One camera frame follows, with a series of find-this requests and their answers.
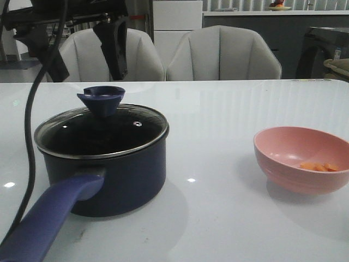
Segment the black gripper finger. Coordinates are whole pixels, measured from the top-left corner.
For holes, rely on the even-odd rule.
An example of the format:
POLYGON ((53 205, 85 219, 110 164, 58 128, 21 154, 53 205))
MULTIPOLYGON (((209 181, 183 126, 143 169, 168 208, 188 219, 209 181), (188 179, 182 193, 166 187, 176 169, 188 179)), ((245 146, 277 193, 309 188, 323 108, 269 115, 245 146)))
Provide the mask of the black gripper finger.
POLYGON ((53 45, 49 44, 46 27, 19 28, 16 30, 14 39, 26 45, 42 65, 45 65, 51 57, 51 63, 46 72, 53 82, 63 82, 69 76, 59 50, 55 51, 53 45))
POLYGON ((127 75, 127 20, 103 21, 93 27, 101 42, 101 50, 113 79, 124 79, 127 75))

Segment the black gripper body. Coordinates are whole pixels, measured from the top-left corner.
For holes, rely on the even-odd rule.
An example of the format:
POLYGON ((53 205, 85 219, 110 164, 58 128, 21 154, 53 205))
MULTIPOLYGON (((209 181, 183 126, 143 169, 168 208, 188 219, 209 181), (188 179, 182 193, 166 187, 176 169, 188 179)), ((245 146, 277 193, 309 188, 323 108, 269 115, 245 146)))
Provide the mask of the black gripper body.
POLYGON ((125 1, 30 1, 31 6, 6 11, 1 23, 7 30, 22 26, 73 21, 93 22, 128 16, 125 1))

